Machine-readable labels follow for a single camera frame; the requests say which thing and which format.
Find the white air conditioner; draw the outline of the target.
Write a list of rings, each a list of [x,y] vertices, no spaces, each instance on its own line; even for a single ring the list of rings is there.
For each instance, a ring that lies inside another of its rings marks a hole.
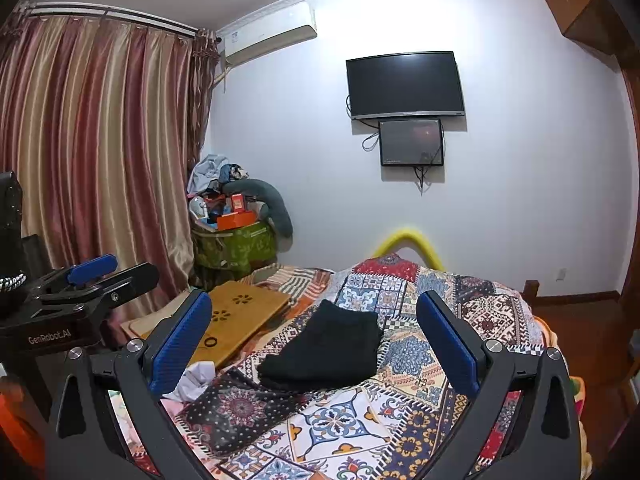
[[[220,32],[224,66],[236,67],[317,37],[314,11],[306,2],[229,25]]]

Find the black pants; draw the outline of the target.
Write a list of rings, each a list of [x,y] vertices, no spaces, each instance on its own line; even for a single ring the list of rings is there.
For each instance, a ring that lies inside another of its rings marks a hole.
[[[356,386],[375,375],[381,339],[376,313],[323,300],[303,330],[258,365],[260,383],[290,391]]]

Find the large wall television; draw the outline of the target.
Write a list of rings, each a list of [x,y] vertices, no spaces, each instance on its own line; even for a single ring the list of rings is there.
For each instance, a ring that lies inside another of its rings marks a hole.
[[[350,114],[356,119],[465,114],[451,51],[383,54],[346,62]]]

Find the striped red gold curtain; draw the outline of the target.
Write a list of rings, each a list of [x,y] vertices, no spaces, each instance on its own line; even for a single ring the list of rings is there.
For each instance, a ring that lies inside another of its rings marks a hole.
[[[1,29],[1,166],[23,229],[54,266],[147,261],[158,285],[114,313],[150,314],[194,263],[186,182],[204,142],[219,54],[194,37],[104,16],[14,11]]]

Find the orange box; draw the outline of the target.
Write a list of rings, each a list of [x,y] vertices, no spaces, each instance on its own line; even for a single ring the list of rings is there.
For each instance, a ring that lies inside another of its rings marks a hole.
[[[257,214],[255,214],[254,211],[235,211],[218,217],[216,226],[218,231],[229,231],[250,226],[257,220]]]

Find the wooden wardrobe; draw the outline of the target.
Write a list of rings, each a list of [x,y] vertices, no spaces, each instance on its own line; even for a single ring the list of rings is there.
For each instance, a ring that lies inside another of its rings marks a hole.
[[[639,0],[544,0],[562,43],[597,66],[586,82],[590,122],[613,144],[605,164],[618,181],[604,203],[620,206],[620,304],[639,319]]]

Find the white crumpled cloth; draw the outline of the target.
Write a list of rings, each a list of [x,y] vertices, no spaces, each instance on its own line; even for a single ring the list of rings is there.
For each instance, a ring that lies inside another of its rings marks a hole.
[[[216,367],[213,361],[195,362],[184,370],[174,390],[164,393],[163,398],[191,403],[212,384],[215,377]]]

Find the yellow bed rail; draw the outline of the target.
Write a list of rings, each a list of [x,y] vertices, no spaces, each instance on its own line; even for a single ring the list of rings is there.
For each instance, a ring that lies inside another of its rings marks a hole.
[[[373,258],[387,256],[398,248],[411,248],[431,269],[446,270],[431,242],[420,231],[411,228],[399,229],[386,237],[375,249]]]

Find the grey plush toy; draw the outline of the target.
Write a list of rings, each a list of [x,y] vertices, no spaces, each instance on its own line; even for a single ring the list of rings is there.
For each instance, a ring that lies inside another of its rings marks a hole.
[[[293,225],[284,199],[278,190],[266,181],[242,179],[231,181],[222,186],[226,195],[242,194],[245,198],[261,202],[264,206],[258,214],[260,220],[271,220],[274,232],[281,238],[293,236]]]

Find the green storage basket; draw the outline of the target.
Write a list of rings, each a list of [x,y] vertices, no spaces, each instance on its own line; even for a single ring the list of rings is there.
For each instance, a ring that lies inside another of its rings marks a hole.
[[[194,226],[191,231],[197,264],[244,276],[277,260],[277,242],[268,223],[255,222],[229,231]]]

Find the patchwork patterned bedspread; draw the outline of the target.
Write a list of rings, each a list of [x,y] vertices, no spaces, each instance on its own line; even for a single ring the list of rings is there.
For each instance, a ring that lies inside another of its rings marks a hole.
[[[272,264],[239,285],[282,292],[288,305],[225,367],[199,351],[181,385],[160,400],[215,479],[416,478],[470,405],[416,320],[422,292],[437,292],[482,338],[510,351],[540,356],[556,341],[516,290],[393,254],[337,273]],[[378,348],[343,387],[277,392],[259,367],[303,333],[322,301],[375,313]]]

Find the bamboo lap desk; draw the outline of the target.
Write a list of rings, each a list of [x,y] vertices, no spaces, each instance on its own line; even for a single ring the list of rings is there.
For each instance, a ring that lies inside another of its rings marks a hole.
[[[241,282],[227,282],[207,294],[212,316],[190,364],[212,361],[220,370],[270,320],[283,313],[291,296]]]

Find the small wall monitor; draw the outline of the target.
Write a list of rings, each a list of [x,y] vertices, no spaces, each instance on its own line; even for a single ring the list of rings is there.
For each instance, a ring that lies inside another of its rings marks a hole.
[[[431,167],[444,164],[444,137],[439,119],[393,119],[380,122],[383,167]]]

